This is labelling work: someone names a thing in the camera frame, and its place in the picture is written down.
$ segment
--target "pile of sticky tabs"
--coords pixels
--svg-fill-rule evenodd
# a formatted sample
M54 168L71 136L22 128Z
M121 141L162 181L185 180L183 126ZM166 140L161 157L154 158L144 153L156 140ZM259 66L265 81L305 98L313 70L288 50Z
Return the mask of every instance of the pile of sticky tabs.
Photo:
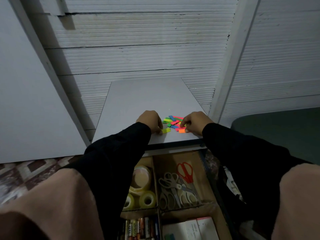
M162 123L166 124L168 127L168 128L162 129L162 132L163 133L170 132L171 128L172 128L172 129L175 129L179 133L186 133L186 127L180 127L182 120L183 120L182 117L169 115L169 117L166 117L162 121Z

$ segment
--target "beige garment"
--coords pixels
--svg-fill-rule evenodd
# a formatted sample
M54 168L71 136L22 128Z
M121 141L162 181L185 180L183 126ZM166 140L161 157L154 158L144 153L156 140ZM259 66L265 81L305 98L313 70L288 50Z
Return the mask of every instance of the beige garment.
M271 239L320 239L320 166L304 163L283 175Z
M26 216L50 239L104 239L94 196L74 169L59 170L0 209L8 212Z

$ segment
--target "large tape roll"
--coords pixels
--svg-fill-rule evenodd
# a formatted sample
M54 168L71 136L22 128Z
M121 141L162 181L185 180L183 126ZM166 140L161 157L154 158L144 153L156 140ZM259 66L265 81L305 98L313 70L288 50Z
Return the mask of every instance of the large tape roll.
M139 205L142 209L153 208L156 206L156 195L152 191L146 191L139 198Z
M123 206L123 211L132 210L134 208L134 197L128 193L127 199L125 200L125 204Z
M141 196L145 191L150 189L150 185L150 170L143 165L136 166L133 171L129 193L135 196Z

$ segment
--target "red scissors handle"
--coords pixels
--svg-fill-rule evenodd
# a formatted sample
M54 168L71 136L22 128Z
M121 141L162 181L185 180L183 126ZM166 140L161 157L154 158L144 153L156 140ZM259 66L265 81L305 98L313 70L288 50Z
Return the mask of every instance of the red scissors handle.
M191 168L191 174L189 174L188 170L186 169L186 166L185 165L188 165L190 168ZM182 170L183 170L183 174L181 174L179 172L179 166L181 166ZM182 177L188 184L191 184L193 183L193 168L192 166L187 163L187 162L183 162L183 163L178 163L177 165L177 174Z

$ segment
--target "small tape roll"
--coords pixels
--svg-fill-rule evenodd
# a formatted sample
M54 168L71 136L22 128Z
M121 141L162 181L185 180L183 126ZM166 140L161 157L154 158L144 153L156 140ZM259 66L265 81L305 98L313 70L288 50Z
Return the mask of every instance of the small tape roll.
M125 204L123 207L123 211L132 210L134 208L134 197L128 193L127 199L125 200Z
M143 165L136 166L133 171L129 193L134 196L141 196L145 191L150 189L150 185L150 170Z
M139 205L142 209L153 208L156 206L156 195L152 191L146 191L139 198Z

